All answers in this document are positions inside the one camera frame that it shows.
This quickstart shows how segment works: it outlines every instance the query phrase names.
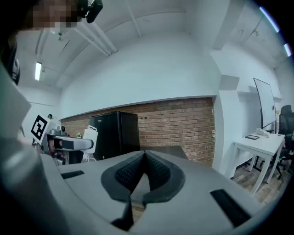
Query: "white telephone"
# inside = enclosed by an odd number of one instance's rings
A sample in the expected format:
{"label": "white telephone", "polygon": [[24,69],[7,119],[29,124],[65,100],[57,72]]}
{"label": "white telephone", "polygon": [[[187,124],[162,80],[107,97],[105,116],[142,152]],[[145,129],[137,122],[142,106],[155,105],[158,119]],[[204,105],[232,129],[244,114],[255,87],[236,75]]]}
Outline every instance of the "white telephone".
{"label": "white telephone", "polygon": [[267,138],[270,137],[269,134],[268,134],[265,130],[260,129],[260,128],[256,128],[256,133],[257,133],[257,134],[260,134],[260,135],[262,135],[262,136],[265,136],[265,137],[267,137]]}

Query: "black camera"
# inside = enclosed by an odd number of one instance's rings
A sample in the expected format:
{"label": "black camera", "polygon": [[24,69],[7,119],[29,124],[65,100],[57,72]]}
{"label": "black camera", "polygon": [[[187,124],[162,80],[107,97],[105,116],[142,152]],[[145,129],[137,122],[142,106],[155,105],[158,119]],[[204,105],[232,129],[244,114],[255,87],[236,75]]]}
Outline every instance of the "black camera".
{"label": "black camera", "polygon": [[82,18],[86,18],[88,23],[92,23],[102,10],[103,3],[102,0],[94,0],[91,4],[88,0],[79,0],[77,7],[79,12],[78,15]]}

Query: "fluorescent light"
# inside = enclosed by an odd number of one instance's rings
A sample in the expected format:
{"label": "fluorescent light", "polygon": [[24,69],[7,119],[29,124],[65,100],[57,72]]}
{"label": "fluorescent light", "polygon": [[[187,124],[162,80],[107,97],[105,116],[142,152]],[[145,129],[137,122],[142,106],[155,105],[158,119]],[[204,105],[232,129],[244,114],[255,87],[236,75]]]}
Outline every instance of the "fluorescent light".
{"label": "fluorescent light", "polygon": [[37,62],[36,63],[36,73],[35,73],[35,80],[40,80],[40,73],[41,73],[42,63]]}
{"label": "fluorescent light", "polygon": [[271,23],[271,25],[274,27],[276,32],[280,31],[280,28],[278,27],[278,25],[275,23],[275,21],[272,19],[272,17],[269,15],[269,13],[266,12],[266,10],[261,6],[259,8],[262,13],[266,16],[266,18],[269,20],[269,22]]}
{"label": "fluorescent light", "polygon": [[286,53],[287,53],[287,56],[291,56],[292,53],[291,53],[291,50],[290,50],[290,48],[289,48],[288,43],[286,43],[286,44],[284,45],[284,47],[285,47],[285,51],[286,51]]}

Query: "white table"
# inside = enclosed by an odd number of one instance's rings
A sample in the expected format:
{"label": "white table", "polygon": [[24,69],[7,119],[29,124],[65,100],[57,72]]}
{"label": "white table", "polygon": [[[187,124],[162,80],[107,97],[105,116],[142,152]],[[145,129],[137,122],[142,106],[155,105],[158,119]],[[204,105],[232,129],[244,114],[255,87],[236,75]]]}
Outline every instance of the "white table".
{"label": "white table", "polygon": [[269,133],[269,138],[262,136],[262,135],[259,135],[259,134],[256,134],[256,133],[253,133],[252,135],[259,136],[259,139],[251,140],[251,139],[243,137],[239,141],[233,142],[234,143],[234,151],[233,151],[232,159],[230,161],[230,167],[228,167],[228,170],[226,172],[226,176],[229,178],[233,167],[236,166],[236,163],[239,159],[240,150],[244,150],[244,151],[247,151],[247,152],[250,152],[253,154],[253,158],[252,158],[252,161],[250,164],[249,171],[252,170],[256,156],[263,158],[265,160],[265,163],[264,163],[264,165],[262,167],[262,171],[259,174],[259,177],[258,177],[258,179],[257,179],[257,181],[251,191],[252,194],[254,194],[257,191],[258,187],[260,186],[260,184],[261,184],[261,182],[262,182],[262,180],[263,180],[263,178],[269,168],[269,165],[271,162],[271,157],[273,155],[275,155],[277,152],[277,157],[276,157],[276,160],[275,160],[274,165],[272,167],[271,174],[266,181],[267,183],[270,182],[272,175],[274,174],[274,171],[276,169],[277,163],[279,161],[281,149],[284,144],[285,135],[283,135],[283,134],[270,134]]}

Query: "black refrigerator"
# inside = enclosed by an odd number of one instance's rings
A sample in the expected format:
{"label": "black refrigerator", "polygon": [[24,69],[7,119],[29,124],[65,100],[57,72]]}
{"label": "black refrigerator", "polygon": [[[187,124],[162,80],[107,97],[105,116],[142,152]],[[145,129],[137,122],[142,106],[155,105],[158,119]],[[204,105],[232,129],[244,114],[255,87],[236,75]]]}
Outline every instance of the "black refrigerator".
{"label": "black refrigerator", "polygon": [[110,112],[92,116],[90,125],[98,131],[94,153],[96,160],[140,150],[137,114]]}

